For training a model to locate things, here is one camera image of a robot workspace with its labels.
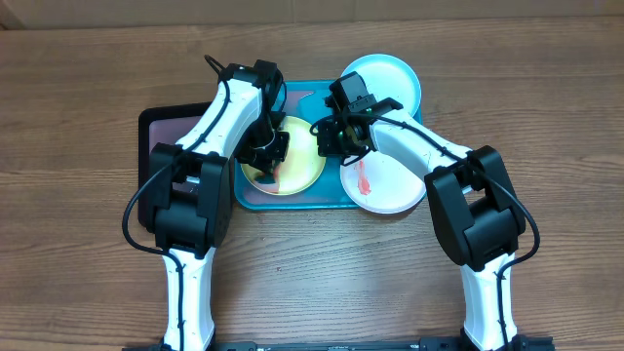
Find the green and orange sponge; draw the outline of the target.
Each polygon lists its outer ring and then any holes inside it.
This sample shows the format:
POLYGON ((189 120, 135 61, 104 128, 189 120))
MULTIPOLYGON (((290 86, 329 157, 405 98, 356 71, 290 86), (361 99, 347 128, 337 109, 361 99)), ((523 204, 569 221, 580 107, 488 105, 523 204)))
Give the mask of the green and orange sponge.
POLYGON ((280 190, 279 167, 276 167, 272 173, 259 173, 253 181, 259 190, 269 194, 278 194, 280 190))

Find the yellow-green plastic plate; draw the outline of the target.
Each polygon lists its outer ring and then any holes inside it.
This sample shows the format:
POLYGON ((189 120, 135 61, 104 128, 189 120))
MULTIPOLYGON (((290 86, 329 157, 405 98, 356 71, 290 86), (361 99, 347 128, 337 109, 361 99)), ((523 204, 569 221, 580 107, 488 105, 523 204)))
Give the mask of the yellow-green plastic plate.
MULTIPOLYGON (((278 166, 279 193, 270 195, 286 196, 302 192, 321 175, 326 158, 318 154, 317 139, 310 133, 310 127, 310 123, 294 116, 287 116, 282 123, 280 130, 290 134, 290 142, 286 160, 278 166)), ((249 165, 242 165, 242 171, 257 188, 254 178, 262 172, 249 165)))

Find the white plastic plate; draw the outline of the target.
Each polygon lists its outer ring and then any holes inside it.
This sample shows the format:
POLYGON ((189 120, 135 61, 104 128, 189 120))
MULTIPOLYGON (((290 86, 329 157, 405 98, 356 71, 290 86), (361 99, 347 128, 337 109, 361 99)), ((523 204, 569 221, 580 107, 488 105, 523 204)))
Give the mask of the white plastic plate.
POLYGON ((358 206, 380 215, 411 209, 426 194, 424 182, 395 159, 371 152, 361 160, 340 167, 344 191, 358 206))

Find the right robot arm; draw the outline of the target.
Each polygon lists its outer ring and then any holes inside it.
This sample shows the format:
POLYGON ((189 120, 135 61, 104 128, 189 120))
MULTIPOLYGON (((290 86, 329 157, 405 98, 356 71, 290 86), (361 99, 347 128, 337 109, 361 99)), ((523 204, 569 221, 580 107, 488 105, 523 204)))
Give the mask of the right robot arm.
POLYGON ((469 348, 513 349, 517 328, 509 278, 521 261, 515 252, 528 213, 500 154, 436 135, 395 99, 376 98, 357 72, 331 83, 326 104, 332 114, 310 130, 319 154, 340 156, 348 166, 379 152, 424 182, 437 240, 461 270, 469 348))

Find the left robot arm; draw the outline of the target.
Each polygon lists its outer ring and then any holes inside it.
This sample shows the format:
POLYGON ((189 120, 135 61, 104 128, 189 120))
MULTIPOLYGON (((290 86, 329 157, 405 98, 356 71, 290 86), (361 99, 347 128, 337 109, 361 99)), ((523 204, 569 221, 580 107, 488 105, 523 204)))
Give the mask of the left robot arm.
POLYGON ((232 162, 272 174, 287 156, 289 135, 277 101, 286 98, 276 63, 223 66, 217 94, 199 122, 174 144, 149 155, 145 227, 167 272, 168 327, 163 350, 207 350, 215 335, 211 282, 215 251, 232 216, 232 162))

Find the teal plastic tray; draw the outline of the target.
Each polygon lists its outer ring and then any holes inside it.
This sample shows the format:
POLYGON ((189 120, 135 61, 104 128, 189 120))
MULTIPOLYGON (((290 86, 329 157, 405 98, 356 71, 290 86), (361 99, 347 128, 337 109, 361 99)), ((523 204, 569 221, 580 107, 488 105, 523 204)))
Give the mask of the teal plastic tray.
POLYGON ((245 177, 242 165, 235 165, 234 194, 238 202, 253 211, 357 209, 343 189, 340 160, 329 158, 319 178, 302 192, 278 196, 261 192, 245 177))

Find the black rectangular tray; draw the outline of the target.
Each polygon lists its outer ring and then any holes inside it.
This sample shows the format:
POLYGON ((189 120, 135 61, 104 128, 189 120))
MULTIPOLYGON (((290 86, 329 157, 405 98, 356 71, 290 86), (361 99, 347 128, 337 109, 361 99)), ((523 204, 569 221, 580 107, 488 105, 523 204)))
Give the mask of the black rectangular tray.
POLYGON ((148 108, 138 116, 138 187, 150 178, 149 155, 161 142, 175 144, 197 124, 209 102, 148 108))

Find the light blue plastic plate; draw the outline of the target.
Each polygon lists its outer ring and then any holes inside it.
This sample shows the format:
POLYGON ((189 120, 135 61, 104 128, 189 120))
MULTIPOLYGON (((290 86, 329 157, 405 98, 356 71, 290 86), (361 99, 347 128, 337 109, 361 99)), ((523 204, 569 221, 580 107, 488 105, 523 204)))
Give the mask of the light blue plastic plate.
POLYGON ((394 99, 414 120, 422 123, 420 82, 403 60, 385 54, 366 55, 351 62, 342 76, 351 72, 363 78, 368 92, 377 100, 394 99))

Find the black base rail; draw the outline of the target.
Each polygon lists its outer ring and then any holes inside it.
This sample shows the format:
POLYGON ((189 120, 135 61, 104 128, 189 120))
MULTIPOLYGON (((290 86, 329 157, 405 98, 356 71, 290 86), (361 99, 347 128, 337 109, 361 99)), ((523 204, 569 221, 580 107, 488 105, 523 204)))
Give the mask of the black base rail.
MULTIPOLYGON (((122 348, 124 351, 173 350, 169 346, 154 344, 144 347, 122 348)), ((355 343, 294 343, 294 344, 256 344, 253 342, 216 343, 210 351, 460 351, 478 350, 469 344, 466 337, 422 337, 418 341, 374 341, 355 343)), ((552 337, 528 337, 516 335, 510 349, 514 351, 555 351, 552 337)))

